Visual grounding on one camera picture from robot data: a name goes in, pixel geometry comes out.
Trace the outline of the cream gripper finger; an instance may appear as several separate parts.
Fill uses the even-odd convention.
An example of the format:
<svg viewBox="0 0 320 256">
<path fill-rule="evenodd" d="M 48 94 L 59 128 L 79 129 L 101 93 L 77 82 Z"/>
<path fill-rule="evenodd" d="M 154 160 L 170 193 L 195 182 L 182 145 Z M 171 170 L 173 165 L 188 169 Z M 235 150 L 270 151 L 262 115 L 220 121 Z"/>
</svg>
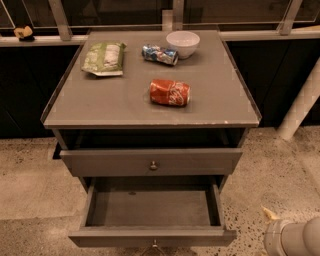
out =
<svg viewBox="0 0 320 256">
<path fill-rule="evenodd" d="M 266 207 L 262 207 L 263 212 L 270 221 L 279 220 L 279 216 Z"/>
</svg>

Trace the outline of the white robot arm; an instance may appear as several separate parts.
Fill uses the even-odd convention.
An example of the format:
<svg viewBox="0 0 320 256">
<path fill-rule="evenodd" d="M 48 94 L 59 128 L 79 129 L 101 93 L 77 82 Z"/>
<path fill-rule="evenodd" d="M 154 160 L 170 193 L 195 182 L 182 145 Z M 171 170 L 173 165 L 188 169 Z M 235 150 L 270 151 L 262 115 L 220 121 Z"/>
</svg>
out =
<svg viewBox="0 0 320 256">
<path fill-rule="evenodd" d="M 320 97 L 320 58 L 296 96 L 278 134 L 285 140 L 293 137 L 315 102 Z M 263 244 L 269 256 L 320 256 L 320 218 L 303 223 L 280 219 L 274 212 L 262 206 L 269 218 Z"/>
</svg>

